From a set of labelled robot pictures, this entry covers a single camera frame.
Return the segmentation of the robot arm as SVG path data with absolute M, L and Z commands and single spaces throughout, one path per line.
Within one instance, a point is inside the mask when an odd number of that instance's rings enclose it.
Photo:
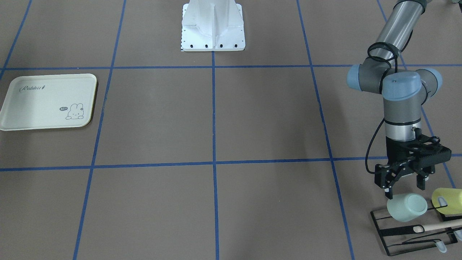
M 369 46 L 365 61 L 353 65 L 347 75 L 350 88 L 383 98 L 379 126 L 385 128 L 388 161 L 369 173 L 388 199 L 393 198 L 396 182 L 410 174 L 417 175 L 417 187 L 424 190 L 435 166 L 452 156 L 440 138 L 424 135 L 421 129 L 422 105 L 442 87 L 441 74 L 435 69 L 398 68 L 398 59 L 427 5 L 427 0 L 398 0 L 378 39 Z

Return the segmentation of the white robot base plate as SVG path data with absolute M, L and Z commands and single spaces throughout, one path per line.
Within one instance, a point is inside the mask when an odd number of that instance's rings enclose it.
M 243 51 L 242 6 L 234 0 L 190 0 L 182 8 L 180 49 L 185 52 Z

